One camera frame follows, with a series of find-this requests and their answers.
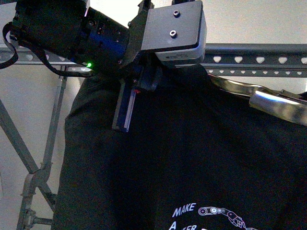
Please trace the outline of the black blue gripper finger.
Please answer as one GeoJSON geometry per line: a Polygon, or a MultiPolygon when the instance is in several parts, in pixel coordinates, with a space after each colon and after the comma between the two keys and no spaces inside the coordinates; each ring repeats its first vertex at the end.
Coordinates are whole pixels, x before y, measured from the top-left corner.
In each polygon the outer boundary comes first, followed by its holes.
{"type": "Polygon", "coordinates": [[[112,123],[113,130],[129,131],[135,98],[136,92],[133,84],[128,81],[120,81],[120,92],[112,123]]]}

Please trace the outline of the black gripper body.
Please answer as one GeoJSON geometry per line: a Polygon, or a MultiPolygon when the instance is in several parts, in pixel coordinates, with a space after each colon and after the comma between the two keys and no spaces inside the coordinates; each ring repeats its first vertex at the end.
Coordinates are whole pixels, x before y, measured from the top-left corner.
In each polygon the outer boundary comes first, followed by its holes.
{"type": "Polygon", "coordinates": [[[138,14],[129,25],[129,41],[120,67],[125,82],[139,90],[152,92],[161,80],[161,63],[155,53],[142,51],[142,42],[147,16],[153,7],[150,0],[143,0],[139,4],[138,14]]]}

